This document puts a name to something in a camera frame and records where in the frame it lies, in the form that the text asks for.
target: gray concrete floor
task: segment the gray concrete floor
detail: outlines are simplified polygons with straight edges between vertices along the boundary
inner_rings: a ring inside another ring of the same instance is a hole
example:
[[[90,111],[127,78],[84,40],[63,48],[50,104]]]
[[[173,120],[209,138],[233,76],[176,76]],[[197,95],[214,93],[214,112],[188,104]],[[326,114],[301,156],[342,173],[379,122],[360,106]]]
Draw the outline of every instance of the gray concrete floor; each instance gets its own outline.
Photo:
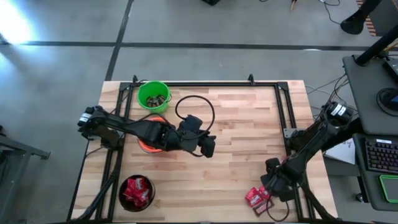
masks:
[[[26,40],[56,42],[115,42],[127,6],[127,0],[11,3],[28,24]],[[123,41],[349,47],[369,46],[378,39],[367,30],[345,34],[328,20],[317,0],[299,1],[293,12],[289,7],[288,0],[221,0],[215,7],[199,0],[135,0]],[[342,1],[330,8],[331,16],[341,21],[357,8],[355,0]],[[98,102],[112,53],[112,47],[0,45],[0,124],[10,138],[52,152],[47,161],[30,162],[11,218],[30,223],[66,219],[86,146],[76,122],[85,107]],[[252,73],[258,80],[305,80],[318,87],[341,76],[341,58],[352,54],[360,52],[122,47],[112,80],[133,75],[150,80],[243,80]],[[333,85],[322,90],[331,92]],[[348,86],[340,96],[354,105]],[[309,95],[313,114],[327,98],[325,93]],[[340,218],[397,220],[397,213],[355,202],[355,181],[330,177]]]

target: wooden tabletop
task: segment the wooden tabletop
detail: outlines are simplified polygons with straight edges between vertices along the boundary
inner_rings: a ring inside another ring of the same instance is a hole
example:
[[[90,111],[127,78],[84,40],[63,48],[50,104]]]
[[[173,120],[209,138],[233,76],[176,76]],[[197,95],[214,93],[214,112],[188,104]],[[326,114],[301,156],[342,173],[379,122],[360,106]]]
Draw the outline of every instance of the wooden tabletop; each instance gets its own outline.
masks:
[[[307,128],[313,119],[304,82],[288,83],[297,126]],[[99,104],[107,111],[116,106],[119,84],[104,82]],[[127,135],[119,184],[131,175],[146,175],[155,184],[156,196],[147,209],[137,213],[125,211],[117,201],[114,222],[271,222],[267,213],[258,218],[244,196],[252,187],[261,186],[260,176],[266,173],[265,160],[285,157],[273,87],[170,87],[170,91],[173,98],[164,115],[177,126],[180,118],[174,107],[182,97],[201,95],[214,105],[216,121],[211,129],[211,134],[217,135],[214,156],[211,159],[197,158],[183,151],[148,154],[139,147],[135,136]],[[286,107],[284,111],[289,123]],[[201,99],[183,101],[178,112],[182,116],[192,114],[202,119],[202,129],[211,121],[210,108]],[[138,105],[134,91],[130,118],[139,119],[148,113]],[[88,152],[99,145],[99,141],[91,142]],[[105,157],[106,149],[87,157],[72,218],[81,215],[98,193]],[[320,152],[308,163],[307,175],[315,196],[337,217]],[[104,204],[105,215],[109,195],[110,191]],[[307,215],[302,193],[301,201]],[[278,198],[273,202],[275,207],[270,213],[280,219],[287,212],[286,204]],[[289,205],[290,215],[286,221],[296,221],[294,202],[290,201]]]

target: red package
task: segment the red package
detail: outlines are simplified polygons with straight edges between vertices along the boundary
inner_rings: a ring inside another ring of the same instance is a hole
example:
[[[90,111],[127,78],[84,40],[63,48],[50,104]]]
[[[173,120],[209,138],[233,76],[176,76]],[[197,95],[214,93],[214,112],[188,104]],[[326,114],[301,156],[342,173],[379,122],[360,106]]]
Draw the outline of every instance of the red package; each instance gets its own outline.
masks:
[[[140,202],[147,202],[148,198],[149,198],[149,189],[145,190],[145,191],[140,191],[136,194],[138,200]]]
[[[246,194],[245,199],[251,208],[259,205],[263,201],[255,187],[250,189],[250,191]]]
[[[133,197],[129,197],[129,196],[126,196],[126,200],[129,201],[129,202],[135,201],[135,199]]]
[[[259,187],[258,192],[259,192],[259,195],[262,197],[262,199],[269,200],[270,194],[268,193],[268,191],[266,190],[266,188],[263,185],[261,187]]]
[[[123,194],[127,197],[134,197],[134,191],[129,187],[124,190]]]
[[[143,206],[145,206],[147,203],[146,203],[146,202],[141,202],[140,200],[135,199],[135,200],[134,200],[134,204],[136,205],[136,207],[143,207]]]
[[[127,180],[127,188],[130,188],[131,190],[144,190],[145,187],[146,185],[144,178],[141,177],[137,179],[128,178]]]

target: orange bowl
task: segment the orange bowl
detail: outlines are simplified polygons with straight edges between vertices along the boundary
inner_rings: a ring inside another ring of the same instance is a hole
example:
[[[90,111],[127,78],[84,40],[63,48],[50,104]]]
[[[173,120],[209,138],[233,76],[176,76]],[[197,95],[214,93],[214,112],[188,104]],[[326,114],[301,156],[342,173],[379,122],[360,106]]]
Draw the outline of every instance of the orange bowl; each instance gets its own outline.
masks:
[[[166,123],[163,118],[161,117],[155,117],[155,118],[149,118],[149,121],[160,121],[163,123]],[[156,152],[162,152],[163,150],[161,149],[156,149],[155,147],[148,146],[144,142],[142,142],[140,139],[138,139],[138,145],[141,147],[142,150],[149,152],[149,153],[156,153]]]

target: green bucket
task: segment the green bucket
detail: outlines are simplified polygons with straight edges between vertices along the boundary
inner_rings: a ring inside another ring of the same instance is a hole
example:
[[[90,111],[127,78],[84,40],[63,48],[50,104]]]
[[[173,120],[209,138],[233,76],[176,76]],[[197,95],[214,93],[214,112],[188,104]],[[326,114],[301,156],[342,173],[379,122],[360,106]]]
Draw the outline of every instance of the green bucket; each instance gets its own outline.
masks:
[[[155,97],[162,95],[165,101],[156,107],[150,107],[147,104],[148,97]],[[137,100],[142,108],[149,110],[151,113],[164,113],[169,106],[168,102],[171,100],[171,94],[168,86],[160,81],[149,81],[138,89]]]

